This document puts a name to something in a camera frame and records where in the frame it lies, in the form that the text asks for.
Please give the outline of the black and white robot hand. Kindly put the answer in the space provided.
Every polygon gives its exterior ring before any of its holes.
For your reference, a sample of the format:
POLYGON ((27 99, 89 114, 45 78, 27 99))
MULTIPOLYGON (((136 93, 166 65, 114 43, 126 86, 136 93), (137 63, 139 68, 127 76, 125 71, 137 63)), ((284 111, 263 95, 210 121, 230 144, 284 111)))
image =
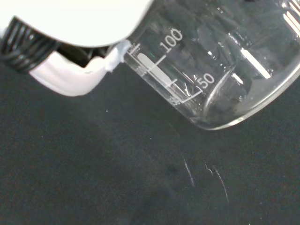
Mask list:
POLYGON ((151 0, 3 0, 0 61, 64 96, 92 91, 124 61, 151 0))

